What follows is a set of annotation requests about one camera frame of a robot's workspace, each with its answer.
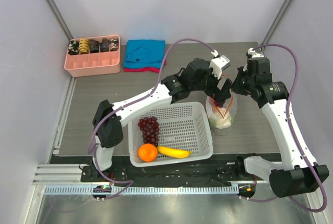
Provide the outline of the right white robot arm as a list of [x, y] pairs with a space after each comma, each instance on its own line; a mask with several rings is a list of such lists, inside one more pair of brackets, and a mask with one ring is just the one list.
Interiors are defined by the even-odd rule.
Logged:
[[249, 156], [235, 166], [235, 174], [246, 180], [252, 175], [267, 181], [279, 197], [316, 191], [329, 176], [326, 165], [319, 165], [311, 154], [293, 116], [289, 93], [282, 82], [274, 82], [270, 61], [265, 57], [249, 58], [238, 68], [233, 91], [250, 95], [263, 111], [278, 143], [281, 164], [260, 156]]

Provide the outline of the purple grape bunch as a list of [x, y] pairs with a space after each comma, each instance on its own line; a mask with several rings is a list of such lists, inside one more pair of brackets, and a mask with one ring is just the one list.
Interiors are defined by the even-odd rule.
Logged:
[[159, 144], [160, 128], [156, 117], [144, 117], [138, 122], [144, 144], [152, 144], [155, 147]]

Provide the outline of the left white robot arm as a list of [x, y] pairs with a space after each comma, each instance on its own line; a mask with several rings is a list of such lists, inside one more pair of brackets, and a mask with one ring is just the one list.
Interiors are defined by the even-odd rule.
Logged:
[[230, 98], [231, 82], [227, 82], [224, 89], [218, 87], [223, 71], [229, 66], [230, 61], [225, 56], [210, 61], [196, 58], [186, 68], [165, 77], [144, 93], [113, 104], [108, 100], [102, 101], [92, 121], [93, 144], [89, 152], [93, 154], [95, 165], [93, 176], [100, 182], [110, 178], [114, 148], [123, 140], [123, 127], [135, 118], [186, 99], [194, 91], [203, 91], [219, 103]]

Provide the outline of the yellow banana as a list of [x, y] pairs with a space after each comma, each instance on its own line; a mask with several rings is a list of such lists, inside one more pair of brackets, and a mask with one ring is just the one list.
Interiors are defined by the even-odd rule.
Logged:
[[157, 146], [157, 150], [162, 155], [178, 159], [187, 158], [192, 154], [191, 151], [179, 150], [179, 149], [169, 148], [166, 146]]

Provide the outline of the clear orange zip bag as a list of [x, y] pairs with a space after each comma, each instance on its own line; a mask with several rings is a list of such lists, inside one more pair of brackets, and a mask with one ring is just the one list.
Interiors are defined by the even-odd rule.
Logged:
[[[210, 98], [210, 97], [206, 98], [205, 108], [206, 108], [206, 113], [207, 113], [207, 117], [208, 117], [210, 127], [216, 134], [219, 134], [219, 135], [227, 135], [227, 132], [230, 132], [230, 130], [233, 126], [233, 121], [234, 121], [235, 116], [236, 116], [237, 96], [232, 90], [230, 90], [230, 93], [231, 93], [231, 98], [226, 100], [226, 103], [224, 104], [224, 107], [217, 107], [212, 98]], [[225, 129], [214, 128], [211, 121], [210, 121], [210, 117], [213, 115], [214, 112], [219, 112], [222, 115], [222, 117], [224, 117], [226, 115], [226, 113], [229, 112], [231, 117], [232, 117], [231, 126], [228, 127], [228, 128], [225, 128]]]

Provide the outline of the purple onion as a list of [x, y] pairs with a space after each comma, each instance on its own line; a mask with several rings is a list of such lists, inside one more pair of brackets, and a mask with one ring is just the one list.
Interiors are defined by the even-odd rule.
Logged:
[[226, 100], [223, 100], [223, 101], [220, 101], [220, 102], [214, 101], [214, 103], [217, 107], [224, 107], [224, 104], [226, 103]]

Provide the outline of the white cauliflower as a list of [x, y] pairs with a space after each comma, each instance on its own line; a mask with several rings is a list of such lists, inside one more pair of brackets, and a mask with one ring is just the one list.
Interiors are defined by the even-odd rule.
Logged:
[[219, 112], [214, 112], [210, 117], [210, 121], [214, 128], [225, 129], [231, 126], [232, 117], [229, 112], [224, 117]]

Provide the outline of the orange fruit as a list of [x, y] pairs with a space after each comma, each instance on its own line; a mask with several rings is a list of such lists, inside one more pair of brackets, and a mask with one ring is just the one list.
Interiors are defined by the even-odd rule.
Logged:
[[152, 162], [158, 157], [158, 155], [157, 148], [149, 143], [143, 144], [138, 149], [138, 156], [144, 162]]

